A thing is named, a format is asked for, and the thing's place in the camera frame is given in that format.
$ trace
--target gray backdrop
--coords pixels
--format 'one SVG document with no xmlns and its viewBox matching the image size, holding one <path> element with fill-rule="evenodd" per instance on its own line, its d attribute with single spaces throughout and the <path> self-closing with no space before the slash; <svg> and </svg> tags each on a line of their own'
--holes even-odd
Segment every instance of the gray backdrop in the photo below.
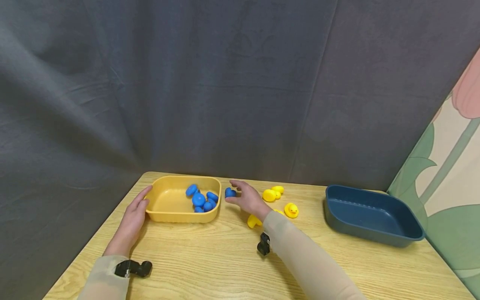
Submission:
<svg viewBox="0 0 480 300">
<path fill-rule="evenodd" d="M 385 190 L 475 0 L 0 1 L 0 294 L 40 299 L 149 170 Z"/>
</svg>

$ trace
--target black strap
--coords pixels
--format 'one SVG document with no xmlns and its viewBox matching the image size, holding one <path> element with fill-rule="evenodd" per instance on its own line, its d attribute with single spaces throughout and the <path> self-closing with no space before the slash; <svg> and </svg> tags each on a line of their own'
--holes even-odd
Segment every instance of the black strap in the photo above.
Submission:
<svg viewBox="0 0 480 300">
<path fill-rule="evenodd" d="M 260 242 L 257 245 L 257 250 L 263 256 L 270 253 L 270 237 L 265 232 L 263 232 L 260 236 Z"/>
<path fill-rule="evenodd" d="M 135 274 L 140 277 L 147 277 L 152 271 L 152 263 L 144 261 L 141 265 L 133 260 L 127 260 L 119 263 L 115 268 L 115 275 L 129 278 L 130 274 Z"/>
</svg>

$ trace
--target beige sleeve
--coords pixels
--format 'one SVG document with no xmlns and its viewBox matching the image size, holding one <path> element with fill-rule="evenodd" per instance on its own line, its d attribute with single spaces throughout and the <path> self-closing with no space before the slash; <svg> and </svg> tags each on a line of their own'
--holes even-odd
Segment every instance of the beige sleeve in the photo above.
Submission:
<svg viewBox="0 0 480 300">
<path fill-rule="evenodd" d="M 263 225 L 272 251 L 309 299 L 366 299 L 333 258 L 286 217 L 272 211 Z"/>
<path fill-rule="evenodd" d="M 127 297 L 129 278 L 122 278 L 114 274 L 115 267 L 128 260 L 125 256 L 102 256 L 87 278 L 78 300 L 125 300 Z"/>
</svg>

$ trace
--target wooden table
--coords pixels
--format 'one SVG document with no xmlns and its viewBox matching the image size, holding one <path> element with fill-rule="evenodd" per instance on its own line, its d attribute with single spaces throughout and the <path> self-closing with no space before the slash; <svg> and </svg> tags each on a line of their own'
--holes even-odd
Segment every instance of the wooden table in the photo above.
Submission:
<svg viewBox="0 0 480 300">
<path fill-rule="evenodd" d="M 134 196 L 166 173 L 145 173 L 108 217 L 44 299 L 75 299 L 95 262 L 115 233 Z M 223 189 L 228 179 L 219 178 Z M 247 180 L 258 191 L 276 183 Z M 344 268 L 368 299 L 474 299 L 442 258 L 423 240 L 404 249 L 362 240 L 331 230 L 322 202 L 325 187 L 283 183 L 285 194 L 269 203 L 283 210 L 299 207 L 293 219 Z M 134 277 L 134 299 L 305 299 L 279 258 L 256 250 L 261 228 L 249 229 L 248 215 L 221 202 L 207 224 L 146 221 L 132 259 L 153 263 L 151 276 Z"/>
</svg>

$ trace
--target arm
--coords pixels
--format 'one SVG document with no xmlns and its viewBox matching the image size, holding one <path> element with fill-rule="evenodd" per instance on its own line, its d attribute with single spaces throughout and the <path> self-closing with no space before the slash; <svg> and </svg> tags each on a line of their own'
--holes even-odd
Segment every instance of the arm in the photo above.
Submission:
<svg viewBox="0 0 480 300">
<path fill-rule="evenodd" d="M 230 182 L 242 191 L 242 195 L 225 200 L 263 222 L 272 251 L 280 257 L 309 299 L 366 299 L 325 250 L 283 215 L 272 211 L 253 187 L 243 181 Z"/>
<path fill-rule="evenodd" d="M 126 299 L 130 279 L 115 275 L 115 267 L 128 260 L 138 239 L 148 205 L 148 199 L 144 197 L 151 189 L 151 186 L 146 187 L 128 205 L 117 232 L 108 243 L 103 256 L 95 262 L 78 300 Z"/>
</svg>

